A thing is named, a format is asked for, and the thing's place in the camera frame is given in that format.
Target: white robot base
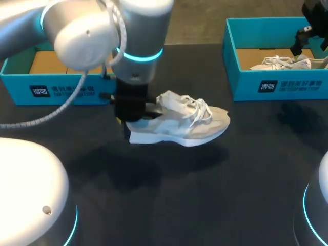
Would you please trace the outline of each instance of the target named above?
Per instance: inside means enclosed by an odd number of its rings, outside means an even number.
[[[328,153],[305,189],[293,227],[297,246],[328,246]]]
[[[45,147],[0,138],[0,199],[0,246],[77,245],[68,176]]]

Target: logo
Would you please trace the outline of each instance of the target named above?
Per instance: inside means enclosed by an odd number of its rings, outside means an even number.
[[[46,86],[30,86],[34,97],[50,97]]]
[[[277,87],[278,81],[276,80],[263,80],[258,89],[259,93],[274,92]]]

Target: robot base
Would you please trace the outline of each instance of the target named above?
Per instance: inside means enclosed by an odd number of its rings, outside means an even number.
[[[78,245],[78,210],[65,168],[48,149],[0,138],[0,245]]]

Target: floor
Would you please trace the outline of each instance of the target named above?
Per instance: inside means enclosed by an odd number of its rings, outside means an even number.
[[[225,19],[302,16],[304,0],[175,0],[167,44],[221,43]]]

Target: cable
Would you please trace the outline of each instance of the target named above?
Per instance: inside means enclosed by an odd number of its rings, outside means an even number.
[[[36,120],[28,121],[28,122],[15,123],[15,124],[0,124],[0,129],[13,129],[13,128],[32,127],[32,126],[40,125],[41,123],[45,123],[45,122],[53,119],[54,117],[56,117],[57,115],[62,113],[75,100],[75,98],[79,94],[84,82],[86,81],[87,74],[88,74],[88,71],[85,71],[83,73],[83,75],[82,75],[78,85],[76,86],[76,89],[74,90],[73,94],[56,111],[54,111],[51,114],[49,114],[45,117],[42,117],[40,119],[36,119]]]
[[[111,0],[104,0],[104,4],[107,7],[107,10],[109,11],[109,14],[114,14],[117,18],[119,28],[120,28],[120,35],[121,35],[121,43],[120,43],[120,50],[118,54],[110,60],[107,64],[104,63],[102,66],[102,72],[101,75],[105,76],[107,73],[107,67],[112,67],[116,65],[124,56],[124,52],[127,48],[127,29],[125,27],[125,23],[123,20],[123,17],[121,15],[120,10],[118,7],[111,1]]]
[[[117,8],[117,6],[112,1],[106,1],[106,7],[108,9],[109,14],[114,13],[116,15],[116,17],[119,21],[119,26],[120,26],[120,30],[121,30],[120,52],[117,54],[117,56],[114,59],[109,61],[109,63],[107,64],[107,66],[111,67],[111,66],[117,64],[124,56],[124,52],[125,52],[125,49],[127,46],[127,30],[125,27],[124,20],[121,16],[121,13],[120,13],[119,9]],[[62,113],[76,99],[84,82],[87,79],[87,75],[88,75],[88,71],[84,71],[83,75],[82,75],[80,81],[78,82],[78,85],[76,86],[76,89],[74,90],[72,95],[66,100],[66,102],[63,105],[61,105],[57,110],[55,110],[51,114],[49,114],[45,117],[42,117],[42,118],[39,118],[36,120],[32,120],[32,121],[27,121],[27,122],[14,123],[14,124],[0,124],[0,129],[32,127],[32,126],[40,125],[42,123],[45,123],[45,122],[55,118],[60,113]]]

